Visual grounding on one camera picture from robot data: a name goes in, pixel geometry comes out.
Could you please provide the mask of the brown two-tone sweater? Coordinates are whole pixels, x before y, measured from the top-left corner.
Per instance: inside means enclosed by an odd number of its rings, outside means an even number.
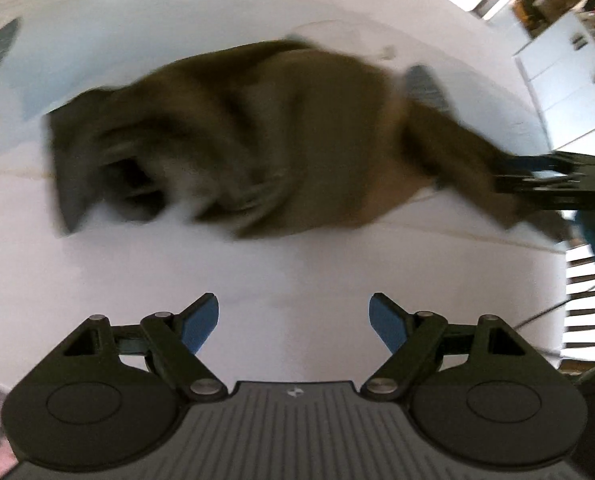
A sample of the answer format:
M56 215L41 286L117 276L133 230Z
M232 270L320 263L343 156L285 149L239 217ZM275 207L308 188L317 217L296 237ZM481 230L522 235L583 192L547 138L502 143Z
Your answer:
M239 238L359 228L436 184L503 229L570 236L561 214L496 191L511 155L457 121L422 65L395 75L309 42L256 42L82 92L46 124L67 233L100 204L148 222L183 203Z

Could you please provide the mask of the white drawer cabinet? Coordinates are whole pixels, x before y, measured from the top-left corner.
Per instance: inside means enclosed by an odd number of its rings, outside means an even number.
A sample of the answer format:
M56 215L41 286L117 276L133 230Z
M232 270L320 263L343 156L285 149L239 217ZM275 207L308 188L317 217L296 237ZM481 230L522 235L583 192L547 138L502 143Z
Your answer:
M553 148L595 131L595 38L575 13L562 15L517 60Z

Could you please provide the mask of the wooden chair with black seat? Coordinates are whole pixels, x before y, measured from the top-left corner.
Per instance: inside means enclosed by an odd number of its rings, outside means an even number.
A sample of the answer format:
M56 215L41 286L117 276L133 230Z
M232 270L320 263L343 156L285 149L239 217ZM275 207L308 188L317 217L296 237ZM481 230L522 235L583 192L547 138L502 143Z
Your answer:
M587 244L567 251L562 359L595 362L595 258Z

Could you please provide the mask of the patterned white blue table mat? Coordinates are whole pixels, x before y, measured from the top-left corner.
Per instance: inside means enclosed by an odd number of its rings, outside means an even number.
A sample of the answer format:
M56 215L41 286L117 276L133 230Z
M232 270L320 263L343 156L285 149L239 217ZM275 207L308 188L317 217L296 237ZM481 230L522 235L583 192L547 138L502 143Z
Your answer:
M507 258L554 255L522 224L503 230L453 192L425 193L359 230L314 230L237 242L190 226L180 210L145 226L98 210L84 232L58 234L49 200L42 118L78 92L128 84L192 54L284 35L369 58L389 70L425 63L449 91L458 116L504 148L544 151L547 140L529 92L503 42L486 26L456 27L447 48L415 24L311 0L28 0L0 9L22 27L0 66L0 272L68 266L134 270L199 258L206 266L329 266L360 257L458 259L468 250Z

